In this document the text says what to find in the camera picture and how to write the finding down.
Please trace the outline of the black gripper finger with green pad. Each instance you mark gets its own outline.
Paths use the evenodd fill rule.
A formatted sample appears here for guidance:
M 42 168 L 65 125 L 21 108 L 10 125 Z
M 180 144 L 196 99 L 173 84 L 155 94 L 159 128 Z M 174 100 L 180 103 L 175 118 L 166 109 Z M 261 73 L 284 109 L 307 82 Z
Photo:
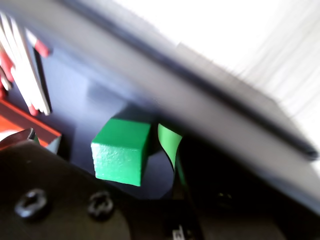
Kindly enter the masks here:
M 184 190 L 177 170 L 178 149 L 183 137 L 167 128 L 162 124 L 158 124 L 157 136 L 161 148 L 167 156 L 173 172 L 172 186 L 170 188 L 170 197 L 173 200 L 183 200 L 185 198 Z
M 34 141 L 37 144 L 40 143 L 33 128 L 24 129 L 22 131 L 15 132 L 6 136 L 0 141 L 0 150 L 4 150 L 5 148 L 15 146 L 27 141 Z

